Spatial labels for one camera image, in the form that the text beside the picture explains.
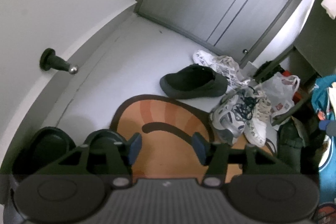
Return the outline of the teal blue printed garment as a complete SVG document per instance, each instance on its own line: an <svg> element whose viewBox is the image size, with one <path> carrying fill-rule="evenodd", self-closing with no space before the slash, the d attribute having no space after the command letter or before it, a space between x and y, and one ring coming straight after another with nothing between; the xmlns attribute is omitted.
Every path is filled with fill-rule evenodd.
<svg viewBox="0 0 336 224"><path fill-rule="evenodd" d="M325 134L318 164L319 205L315 223L335 223L335 75L315 81L311 105L319 118L318 128Z"/></svg>

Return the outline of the orange cat-shaped floor mat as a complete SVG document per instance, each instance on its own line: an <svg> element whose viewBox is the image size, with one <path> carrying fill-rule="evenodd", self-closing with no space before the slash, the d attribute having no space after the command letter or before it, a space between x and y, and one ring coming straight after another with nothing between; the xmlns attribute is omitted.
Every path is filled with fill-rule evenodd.
<svg viewBox="0 0 336 224"><path fill-rule="evenodd" d="M134 180L196 178L200 181L207 169L199 162L191 137L198 132L206 141L219 141L207 112L151 94L123 102L112 118L110 130L125 139L135 133L142 136L142 149L132 166Z"/></svg>

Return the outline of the black chunky clog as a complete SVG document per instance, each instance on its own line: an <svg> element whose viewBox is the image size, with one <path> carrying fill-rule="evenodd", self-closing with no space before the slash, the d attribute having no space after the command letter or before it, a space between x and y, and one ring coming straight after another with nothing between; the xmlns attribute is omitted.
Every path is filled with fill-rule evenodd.
<svg viewBox="0 0 336 224"><path fill-rule="evenodd" d="M98 130L88 135L87 171L96 175L132 174L126 139L110 130Z"/></svg>
<svg viewBox="0 0 336 224"><path fill-rule="evenodd" d="M51 164L75 147L72 138L63 130L57 127L40 129L18 153L12 164L11 177L14 183L18 185L25 178Z"/></svg>

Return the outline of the white plastic bag red print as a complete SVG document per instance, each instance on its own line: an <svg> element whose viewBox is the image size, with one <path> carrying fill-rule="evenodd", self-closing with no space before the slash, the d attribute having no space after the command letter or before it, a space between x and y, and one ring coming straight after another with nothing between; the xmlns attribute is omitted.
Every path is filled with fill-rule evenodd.
<svg viewBox="0 0 336 224"><path fill-rule="evenodd" d="M275 73L270 79L261 84L271 103L271 122L279 115L287 113L293 106L293 96L298 91L300 78L296 75L284 76Z"/></svg>

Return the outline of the dark shoe rack frame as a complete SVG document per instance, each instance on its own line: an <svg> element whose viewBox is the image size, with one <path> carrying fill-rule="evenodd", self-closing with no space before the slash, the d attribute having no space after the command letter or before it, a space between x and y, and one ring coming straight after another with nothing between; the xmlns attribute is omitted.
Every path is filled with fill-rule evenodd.
<svg viewBox="0 0 336 224"><path fill-rule="evenodd" d="M322 1L314 1L306 23L294 42L267 66L263 65L257 70L257 82L293 52L297 52L319 76L335 74L335 20L328 16L321 5Z"/></svg>

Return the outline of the wall door stopper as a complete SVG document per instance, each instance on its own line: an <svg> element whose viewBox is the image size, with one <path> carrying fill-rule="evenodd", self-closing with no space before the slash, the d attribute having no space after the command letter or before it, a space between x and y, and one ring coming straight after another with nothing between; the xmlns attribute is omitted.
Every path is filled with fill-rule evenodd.
<svg viewBox="0 0 336 224"><path fill-rule="evenodd" d="M39 61L39 67L43 71L49 71L55 69L57 71L65 71L71 75L75 75L79 71L77 65L72 65L68 61L65 61L61 57L57 56L55 50L47 48L41 55Z"/></svg>

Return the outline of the white patterned sneaker far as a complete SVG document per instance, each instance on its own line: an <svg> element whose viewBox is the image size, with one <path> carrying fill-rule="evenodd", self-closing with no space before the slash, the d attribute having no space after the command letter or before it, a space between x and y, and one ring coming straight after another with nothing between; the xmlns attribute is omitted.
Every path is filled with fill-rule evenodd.
<svg viewBox="0 0 336 224"><path fill-rule="evenodd" d="M228 80L228 86L237 89L246 86L251 78L244 75L239 64L230 56L214 56L203 50L196 51L192 60L195 64L209 67L216 73L223 75Z"/></svg>

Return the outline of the grey sneaker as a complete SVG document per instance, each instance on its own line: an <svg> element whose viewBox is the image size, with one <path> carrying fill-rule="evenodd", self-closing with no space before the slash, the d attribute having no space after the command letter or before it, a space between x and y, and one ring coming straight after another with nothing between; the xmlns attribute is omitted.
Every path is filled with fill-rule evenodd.
<svg viewBox="0 0 336 224"><path fill-rule="evenodd" d="M229 145L237 142L246 123L253 118L258 100L254 88L246 86L226 94L211 110L210 125L222 142Z"/></svg>

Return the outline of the black slipper near door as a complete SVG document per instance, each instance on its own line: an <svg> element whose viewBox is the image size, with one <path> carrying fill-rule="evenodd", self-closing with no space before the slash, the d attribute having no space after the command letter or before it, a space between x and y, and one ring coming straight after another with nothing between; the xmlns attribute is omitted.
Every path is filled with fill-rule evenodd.
<svg viewBox="0 0 336 224"><path fill-rule="evenodd" d="M193 64L163 76L159 85L169 98L189 100L223 96L228 88L228 80L209 67Z"/></svg>

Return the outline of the white sneaker with beige laces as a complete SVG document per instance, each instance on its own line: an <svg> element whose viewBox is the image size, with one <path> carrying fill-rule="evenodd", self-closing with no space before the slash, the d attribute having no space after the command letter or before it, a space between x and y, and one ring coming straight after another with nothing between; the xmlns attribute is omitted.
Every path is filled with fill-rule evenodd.
<svg viewBox="0 0 336 224"><path fill-rule="evenodd" d="M270 120L271 102L263 90L254 93L257 103L252 111L252 119L247 121L244 135L249 143L257 147L264 147L266 142L266 124Z"/></svg>

